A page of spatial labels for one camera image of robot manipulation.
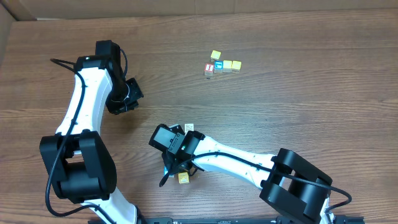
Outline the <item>yellow block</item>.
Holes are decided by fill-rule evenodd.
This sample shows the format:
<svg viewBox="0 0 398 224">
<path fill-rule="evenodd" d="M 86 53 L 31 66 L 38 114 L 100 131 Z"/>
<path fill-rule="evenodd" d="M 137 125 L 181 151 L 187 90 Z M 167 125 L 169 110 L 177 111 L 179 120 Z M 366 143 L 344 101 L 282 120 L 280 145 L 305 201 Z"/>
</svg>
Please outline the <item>yellow block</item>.
<svg viewBox="0 0 398 224">
<path fill-rule="evenodd" d="M 232 73 L 240 73 L 241 70 L 241 61 L 233 60 L 232 65 L 231 65 L 231 72 Z"/>
<path fill-rule="evenodd" d="M 223 61 L 223 73 L 231 73 L 233 62 L 231 60 Z"/>
<path fill-rule="evenodd" d="M 178 173 L 178 182 L 179 184 L 189 184 L 190 183 L 189 174 L 187 172 Z"/>
<path fill-rule="evenodd" d="M 210 56 L 210 62 L 218 61 L 221 57 L 221 52 L 213 50 Z"/>
</svg>

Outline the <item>white patterned block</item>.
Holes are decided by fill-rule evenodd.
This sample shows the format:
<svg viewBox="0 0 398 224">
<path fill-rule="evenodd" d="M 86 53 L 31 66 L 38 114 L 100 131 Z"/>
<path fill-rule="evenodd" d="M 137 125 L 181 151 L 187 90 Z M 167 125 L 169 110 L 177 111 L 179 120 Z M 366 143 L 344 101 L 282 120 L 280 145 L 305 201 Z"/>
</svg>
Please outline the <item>white patterned block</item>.
<svg viewBox="0 0 398 224">
<path fill-rule="evenodd" d="M 184 125 L 184 130 L 186 133 L 189 131 L 194 131 L 194 124 L 193 123 L 187 123 Z"/>
</svg>

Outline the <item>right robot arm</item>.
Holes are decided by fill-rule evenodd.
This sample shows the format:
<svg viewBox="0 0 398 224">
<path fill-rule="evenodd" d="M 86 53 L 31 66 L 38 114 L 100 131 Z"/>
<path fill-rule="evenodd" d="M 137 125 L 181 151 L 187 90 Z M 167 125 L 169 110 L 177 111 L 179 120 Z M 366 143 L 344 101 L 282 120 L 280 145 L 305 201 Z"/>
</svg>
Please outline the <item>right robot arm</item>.
<svg viewBox="0 0 398 224">
<path fill-rule="evenodd" d="M 332 179 L 309 161 L 288 149 L 278 154 L 255 154 L 215 141 L 181 126 L 158 125 L 149 145 L 162 151 L 167 173 L 203 170 L 222 172 L 260 189 L 260 198 L 294 223 L 333 223 L 329 210 Z"/>
</svg>

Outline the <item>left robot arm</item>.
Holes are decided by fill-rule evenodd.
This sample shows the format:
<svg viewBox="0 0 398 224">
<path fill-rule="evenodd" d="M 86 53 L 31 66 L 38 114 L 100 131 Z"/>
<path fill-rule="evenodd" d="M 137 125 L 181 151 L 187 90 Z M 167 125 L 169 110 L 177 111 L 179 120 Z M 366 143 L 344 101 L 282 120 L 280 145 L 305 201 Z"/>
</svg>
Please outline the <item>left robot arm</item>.
<svg viewBox="0 0 398 224">
<path fill-rule="evenodd" d="M 144 96 L 134 78 L 126 79 L 127 64 L 121 63 L 126 57 L 112 40 L 100 40 L 94 55 L 76 62 L 52 59 L 75 76 L 61 125 L 39 145 L 49 175 L 45 204 L 56 217 L 89 208 L 102 223 L 146 222 L 117 188 L 116 165 L 100 136 L 104 110 L 115 115 L 134 110 Z"/>
</svg>

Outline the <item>red letter I block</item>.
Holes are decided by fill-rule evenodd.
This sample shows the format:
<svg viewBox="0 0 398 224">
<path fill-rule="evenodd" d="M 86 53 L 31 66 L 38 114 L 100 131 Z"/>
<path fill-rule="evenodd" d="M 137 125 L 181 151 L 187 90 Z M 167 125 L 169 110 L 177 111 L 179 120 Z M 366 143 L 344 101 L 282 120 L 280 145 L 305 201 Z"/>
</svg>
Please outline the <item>red letter I block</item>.
<svg viewBox="0 0 398 224">
<path fill-rule="evenodd" d="M 204 75 L 212 77 L 214 74 L 214 65 L 212 63 L 206 63 L 204 68 Z"/>
</svg>

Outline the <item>yellow block top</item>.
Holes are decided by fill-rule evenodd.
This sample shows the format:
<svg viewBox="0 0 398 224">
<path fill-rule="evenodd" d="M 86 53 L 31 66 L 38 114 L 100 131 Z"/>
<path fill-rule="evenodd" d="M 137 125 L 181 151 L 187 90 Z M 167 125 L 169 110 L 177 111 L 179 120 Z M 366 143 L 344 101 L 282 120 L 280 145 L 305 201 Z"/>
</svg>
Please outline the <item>yellow block top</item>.
<svg viewBox="0 0 398 224">
<path fill-rule="evenodd" d="M 210 62 L 218 61 L 221 57 L 221 52 L 213 50 L 210 56 Z"/>
</svg>

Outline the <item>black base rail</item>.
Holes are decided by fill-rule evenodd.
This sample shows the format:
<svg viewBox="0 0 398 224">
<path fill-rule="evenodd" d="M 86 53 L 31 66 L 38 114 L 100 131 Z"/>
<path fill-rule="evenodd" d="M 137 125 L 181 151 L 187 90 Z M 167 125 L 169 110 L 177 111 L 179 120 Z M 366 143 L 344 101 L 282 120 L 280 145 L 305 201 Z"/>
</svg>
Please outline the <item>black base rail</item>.
<svg viewBox="0 0 398 224">
<path fill-rule="evenodd" d="M 278 216 L 275 218 L 239 218 L 239 219 L 172 219 L 170 217 L 138 219 L 138 224 L 296 224 L 296 222 Z M 337 215 L 334 224 L 365 224 L 363 217 L 347 217 Z"/>
</svg>

